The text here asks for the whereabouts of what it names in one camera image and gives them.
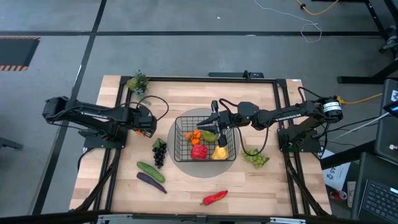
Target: white cable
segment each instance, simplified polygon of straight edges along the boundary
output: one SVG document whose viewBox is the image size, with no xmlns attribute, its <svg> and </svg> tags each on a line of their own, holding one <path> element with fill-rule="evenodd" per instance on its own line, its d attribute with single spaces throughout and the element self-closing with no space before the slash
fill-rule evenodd
<svg viewBox="0 0 398 224">
<path fill-rule="evenodd" d="M 278 11 L 278 10 L 276 10 L 276 9 L 271 9 L 271 8 L 262 7 L 262 6 L 257 2 L 257 0 L 254 0 L 254 3 L 256 3 L 258 6 L 260 6 L 261 9 L 271 10 L 271 11 L 278 12 L 278 13 L 283 14 L 283 15 L 288 15 L 288 16 L 292 16 L 292 17 L 297 18 L 297 19 L 301 19 L 301 20 L 303 20 L 303 21 L 305 21 L 305 22 L 310 22 L 309 24 L 304 24 L 304 25 L 303 25 L 303 28 L 301 29 L 301 35 L 304 37 L 304 40 L 305 40 L 307 43 L 314 43 L 314 42 L 318 42 L 319 40 L 321 40 L 321 38 L 322 38 L 322 30 L 317 26 L 318 23 L 314 23 L 314 22 L 312 22 L 312 21 L 310 21 L 310 20 L 308 20 L 308 19 L 303 19 L 303 18 L 301 18 L 301 17 L 299 17 L 299 16 L 291 15 L 291 14 L 289 14 L 289 13 L 280 12 L 280 11 Z M 319 30 L 320 33 L 319 33 L 319 38 L 318 38 L 318 40 L 308 41 L 307 38 L 305 38 L 305 35 L 303 34 L 303 31 L 304 31 L 304 28 L 305 28 L 306 26 L 314 26 L 315 28 L 317 28 L 317 29 Z"/>
<path fill-rule="evenodd" d="M 371 120 L 370 122 L 368 122 L 368 123 L 366 123 L 366 124 L 364 124 L 364 125 L 361 125 L 361 126 L 359 126 L 359 127 L 357 127 L 357 128 L 354 128 L 354 129 L 352 129 L 352 130 L 350 130 L 350 131 L 347 131 L 347 132 L 345 132 L 344 134 L 340 134 L 339 136 L 337 136 L 336 138 L 334 138 L 332 141 L 334 141 L 334 140 L 336 140 L 336 139 L 338 139 L 338 138 L 340 138 L 340 137 L 342 137 L 342 136 L 344 136 L 344 135 L 346 135 L 346 134 L 348 134 L 348 133 L 352 133 L 353 131 L 356 131 L 356 130 L 358 130 L 358 129 L 360 129 L 360 128 L 363 128 L 363 127 L 365 127 L 366 125 L 369 125 L 369 124 L 371 124 L 371 123 L 373 123 L 373 122 L 375 122 L 375 121 L 378 121 L 378 120 L 380 120 L 381 118 L 383 118 L 383 117 L 385 117 L 385 116 L 387 116 L 387 115 L 389 115 L 390 113 L 385 113 L 385 114 L 383 114 L 383 115 L 381 115 L 380 117 L 378 117 L 378 118 L 376 118 L 376 119 L 373 119 L 373 120 Z"/>
</svg>

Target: wooden tabletop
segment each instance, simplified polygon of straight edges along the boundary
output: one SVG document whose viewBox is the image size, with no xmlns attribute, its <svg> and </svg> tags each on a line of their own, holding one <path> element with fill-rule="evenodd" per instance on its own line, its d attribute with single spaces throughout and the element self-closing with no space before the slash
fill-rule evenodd
<svg viewBox="0 0 398 224">
<path fill-rule="evenodd" d="M 97 104 L 113 107 L 118 92 L 120 76 L 106 75 L 103 78 Z M 297 91 L 300 80 L 287 80 L 290 104 L 300 103 Z M 269 128 L 269 137 L 263 153 L 270 157 L 261 169 L 255 169 L 240 155 L 224 173 L 211 178 L 192 177 L 180 171 L 166 154 L 160 172 L 165 176 L 164 194 L 137 180 L 137 161 L 154 163 L 152 143 L 157 138 L 167 139 L 169 129 L 176 117 L 187 110 L 210 107 L 212 100 L 226 98 L 233 103 L 250 101 L 261 109 L 274 110 L 275 99 L 271 84 L 265 83 L 203 83 L 203 82 L 150 82 L 147 95 L 165 99 L 170 105 L 169 113 L 157 123 L 152 138 L 145 138 L 129 131 L 126 147 L 122 150 L 116 186 L 112 201 L 112 212 L 123 213 L 165 213 L 165 214 L 208 214 L 208 215 L 292 215 L 289 188 L 283 155 L 279 151 L 277 124 Z M 149 109 L 160 116 L 165 105 L 158 99 L 149 100 Z M 295 123 L 305 118 L 295 119 Z M 251 126 L 241 128 L 247 146 L 261 147 L 265 130 L 256 131 Z M 310 153 L 301 153 L 305 183 L 315 200 L 324 210 L 330 212 L 330 205 L 319 161 Z M 76 208 L 98 183 L 104 149 L 95 149 L 81 160 L 70 208 Z M 104 208 L 108 186 L 104 187 L 100 208 Z M 207 195 L 228 190 L 228 195 L 209 206 L 200 205 Z M 295 186 L 298 208 L 301 213 L 300 191 Z"/>
</svg>

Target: concrete floor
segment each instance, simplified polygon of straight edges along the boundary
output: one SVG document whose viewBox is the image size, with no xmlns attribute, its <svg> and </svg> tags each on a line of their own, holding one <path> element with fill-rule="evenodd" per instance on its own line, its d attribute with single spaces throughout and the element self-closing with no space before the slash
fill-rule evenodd
<svg viewBox="0 0 398 224">
<path fill-rule="evenodd" d="M 0 0 L 0 30 L 91 30 L 100 2 Z M 312 11 L 329 5 L 304 2 Z M 293 0 L 259 3 L 311 19 L 325 31 L 377 30 L 362 3 L 340 2 L 318 17 L 301 11 Z M 392 24 L 383 2 L 372 3 L 383 24 Z M 115 0 L 108 1 L 99 30 L 297 31 L 302 25 L 297 19 L 262 10 L 251 0 Z M 43 37 L 28 71 L 0 72 L 0 136 L 25 145 L 21 151 L 0 150 L 0 217 L 30 212 L 57 133 L 41 117 L 44 100 L 70 95 L 87 41 L 88 37 Z M 392 59 L 377 52 L 383 44 L 378 37 L 323 37 L 313 44 L 302 37 L 97 37 L 78 99 L 94 103 L 103 75 L 132 75 L 140 69 L 148 75 L 193 77 L 257 71 L 269 78 L 299 78 L 320 95 L 354 101 L 380 93 L 382 86 L 338 85 L 336 77 L 370 76 L 384 68 Z M 380 98 L 345 106 L 339 125 L 377 116 L 379 105 Z M 361 144 L 373 139 L 375 132 L 375 126 L 369 127 L 339 142 Z M 68 130 L 44 213 L 68 210 L 82 145 L 83 138 L 74 129 Z M 335 152 L 347 148 L 328 145 Z M 332 209 L 340 217 L 349 214 L 339 207 Z"/>
</svg>

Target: black wire basket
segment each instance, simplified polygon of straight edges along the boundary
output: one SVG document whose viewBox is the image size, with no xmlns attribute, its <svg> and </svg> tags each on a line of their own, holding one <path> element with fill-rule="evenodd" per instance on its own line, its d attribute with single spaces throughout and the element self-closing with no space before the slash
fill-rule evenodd
<svg viewBox="0 0 398 224">
<path fill-rule="evenodd" d="M 223 130 L 227 140 L 228 157 L 226 159 L 211 159 L 217 141 L 207 142 L 200 138 L 200 144 L 207 147 L 206 159 L 192 159 L 191 151 L 193 146 L 190 141 L 185 139 L 187 133 L 192 133 L 197 130 L 197 123 L 207 119 L 208 116 L 180 116 L 175 120 L 175 136 L 174 136 L 174 159 L 177 162 L 221 162 L 221 161 L 234 161 L 236 159 L 236 145 L 235 145 L 235 132 L 233 128 Z"/>
</svg>

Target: purple eggplant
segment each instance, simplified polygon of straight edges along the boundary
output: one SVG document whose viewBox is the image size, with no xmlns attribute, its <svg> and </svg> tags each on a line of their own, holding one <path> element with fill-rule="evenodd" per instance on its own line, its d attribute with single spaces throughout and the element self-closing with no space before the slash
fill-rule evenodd
<svg viewBox="0 0 398 224">
<path fill-rule="evenodd" d="M 156 180 L 154 180 L 152 177 L 148 176 L 147 174 L 139 172 L 137 174 L 137 178 L 144 182 L 147 182 L 148 184 L 151 184 L 152 186 L 159 189 L 161 192 L 167 194 L 167 191 L 164 189 L 164 187 L 161 186 L 158 182 L 156 182 Z"/>
</svg>

